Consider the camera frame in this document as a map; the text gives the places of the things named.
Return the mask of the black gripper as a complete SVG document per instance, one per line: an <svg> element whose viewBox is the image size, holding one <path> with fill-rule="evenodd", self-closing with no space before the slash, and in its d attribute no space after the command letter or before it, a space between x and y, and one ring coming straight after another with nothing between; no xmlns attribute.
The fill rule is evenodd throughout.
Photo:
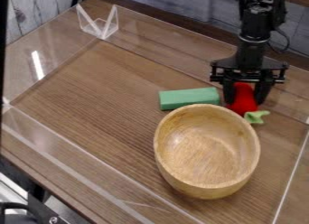
<svg viewBox="0 0 309 224"><path fill-rule="evenodd" d="M210 80L224 83L224 97L228 104L235 102L236 81L257 83L255 85L255 100L261 105L268 97L273 84L285 82L285 73L291 65L285 61L276 61L264 57L260 65L253 62L241 65L237 57L212 61Z"/></svg>

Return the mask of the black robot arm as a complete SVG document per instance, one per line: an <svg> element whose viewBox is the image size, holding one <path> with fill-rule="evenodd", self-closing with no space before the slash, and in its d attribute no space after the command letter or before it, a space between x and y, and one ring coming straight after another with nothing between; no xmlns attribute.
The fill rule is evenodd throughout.
<svg viewBox="0 0 309 224"><path fill-rule="evenodd" d="M289 64L269 59L267 46L271 46L272 32L279 32L287 40L288 35L280 30L287 20L285 0L239 0L241 31L236 53L226 59L210 63L210 80L224 87L225 102L232 105L239 82L253 83L253 99L261 105L276 84L285 82Z"/></svg>

